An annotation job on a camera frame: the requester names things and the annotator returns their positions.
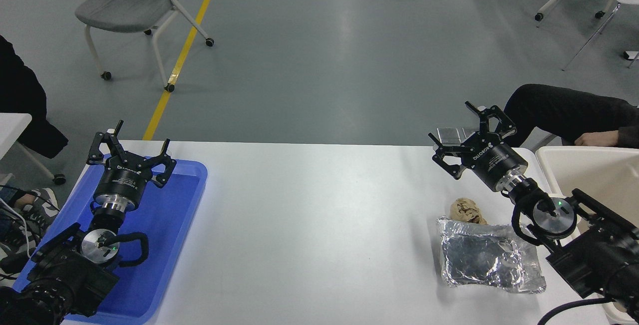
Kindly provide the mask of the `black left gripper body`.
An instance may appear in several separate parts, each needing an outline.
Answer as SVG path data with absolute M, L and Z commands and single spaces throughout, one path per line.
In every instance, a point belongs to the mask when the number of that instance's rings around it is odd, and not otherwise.
M 149 168 L 138 166 L 139 163 L 132 160 L 125 164 L 118 157 L 107 159 L 96 188 L 96 199 L 102 201 L 107 196 L 123 196 L 130 201 L 141 200 L 153 174 Z

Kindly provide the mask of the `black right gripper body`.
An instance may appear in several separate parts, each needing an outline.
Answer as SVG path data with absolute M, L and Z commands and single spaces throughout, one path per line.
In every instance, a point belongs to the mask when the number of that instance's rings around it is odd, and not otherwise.
M 525 173 L 528 163 L 513 148 L 504 144 L 495 133 L 473 133 L 462 143 L 468 152 L 462 154 L 462 164 L 470 169 L 491 191 L 504 189 L 504 177 Z

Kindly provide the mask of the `person's hand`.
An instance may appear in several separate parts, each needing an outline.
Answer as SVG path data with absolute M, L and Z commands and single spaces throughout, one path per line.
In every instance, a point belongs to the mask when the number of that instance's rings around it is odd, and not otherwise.
M 616 147 L 619 142 L 618 131 L 585 132 L 574 144 L 578 147 Z

